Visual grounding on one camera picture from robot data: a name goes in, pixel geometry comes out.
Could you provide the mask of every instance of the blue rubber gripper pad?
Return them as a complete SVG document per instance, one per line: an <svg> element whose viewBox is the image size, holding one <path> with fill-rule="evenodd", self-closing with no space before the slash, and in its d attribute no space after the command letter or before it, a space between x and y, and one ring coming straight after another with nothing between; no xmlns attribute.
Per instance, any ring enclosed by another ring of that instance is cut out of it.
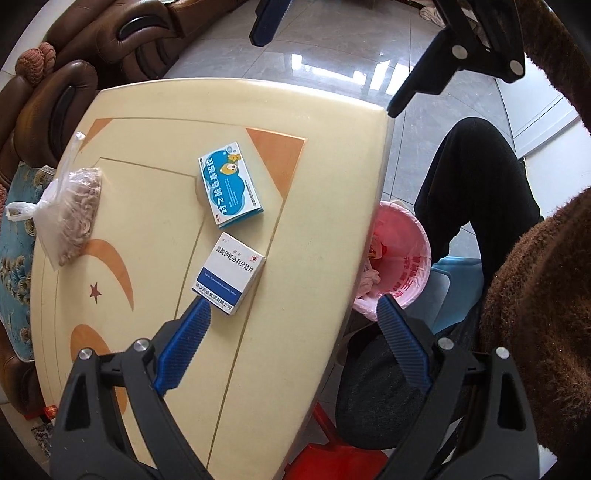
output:
<svg viewBox="0 0 591 480"><path fill-rule="evenodd" d="M180 327L158 357L154 389L161 397L181 383L209 329L211 318L211 307L204 298L200 298L183 313Z"/></svg>
<svg viewBox="0 0 591 480"><path fill-rule="evenodd" d="M394 301L390 296L379 299L378 325L408 384L426 395L433 385L429 376L429 358L408 327L402 309L392 304Z"/></svg>

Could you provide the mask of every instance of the brown fuzzy sweater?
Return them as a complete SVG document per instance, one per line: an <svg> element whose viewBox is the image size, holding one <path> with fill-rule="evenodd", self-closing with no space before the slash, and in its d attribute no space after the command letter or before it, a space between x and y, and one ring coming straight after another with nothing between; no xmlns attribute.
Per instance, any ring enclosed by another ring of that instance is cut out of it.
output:
<svg viewBox="0 0 591 480"><path fill-rule="evenodd" d="M581 52L540 0L515 3L526 53L590 129L591 69ZM480 339L484 351L511 351L538 441L560 453L591 413L591 189L516 244L487 293Z"/></svg>

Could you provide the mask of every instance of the red star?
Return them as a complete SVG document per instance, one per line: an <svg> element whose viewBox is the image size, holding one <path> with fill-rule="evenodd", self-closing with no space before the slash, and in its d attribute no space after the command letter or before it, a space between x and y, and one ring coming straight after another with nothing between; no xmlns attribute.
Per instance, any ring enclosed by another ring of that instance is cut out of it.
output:
<svg viewBox="0 0 591 480"><path fill-rule="evenodd" d="M98 303L98 302L99 302L99 300L98 300L98 298L99 298L99 295L102 295L102 293L99 291L99 288L98 288L98 286L97 286L98 284L99 284L99 283L97 282L97 283L95 283L94 285L91 285L91 286L90 286L90 289L91 289L90 296L91 296L92 298L94 298L94 300L95 300L95 303Z"/></svg>

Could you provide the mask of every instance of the blue stool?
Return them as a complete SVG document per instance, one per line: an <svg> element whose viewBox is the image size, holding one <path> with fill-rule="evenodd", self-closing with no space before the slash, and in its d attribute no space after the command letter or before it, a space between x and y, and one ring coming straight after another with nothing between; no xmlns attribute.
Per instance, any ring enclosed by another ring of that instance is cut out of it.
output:
<svg viewBox="0 0 591 480"><path fill-rule="evenodd" d="M433 333L440 332L466 317L483 286L480 259L442 258L432 266L427 285L406 314L424 321Z"/></svg>

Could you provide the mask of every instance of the metal screw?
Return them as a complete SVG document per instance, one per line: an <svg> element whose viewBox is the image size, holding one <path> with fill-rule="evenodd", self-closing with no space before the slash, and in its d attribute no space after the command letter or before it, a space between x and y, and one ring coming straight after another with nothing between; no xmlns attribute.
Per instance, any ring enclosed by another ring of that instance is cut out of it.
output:
<svg viewBox="0 0 591 480"><path fill-rule="evenodd" d="M523 65L521 63L519 63L517 60L511 60L509 62L509 68L517 76L521 77L523 75L523 72L524 72Z"/></svg>
<svg viewBox="0 0 591 480"><path fill-rule="evenodd" d="M150 341L147 338L141 338L134 342L134 350L136 352L145 352L150 346Z"/></svg>
<svg viewBox="0 0 591 480"><path fill-rule="evenodd" d="M496 355L503 360L509 358L509 350L507 350L504 346L500 346L495 350Z"/></svg>
<svg viewBox="0 0 591 480"><path fill-rule="evenodd" d="M466 60L468 58L468 51L461 45L454 45L452 47L452 54L458 60Z"/></svg>
<svg viewBox="0 0 591 480"><path fill-rule="evenodd" d="M92 350L90 348L83 348L78 352L78 358L80 360L88 360L92 356Z"/></svg>
<svg viewBox="0 0 591 480"><path fill-rule="evenodd" d="M443 349L443 350L451 350L453 348L453 340L447 338L447 337L442 337L437 341L437 344L439 345L439 348Z"/></svg>

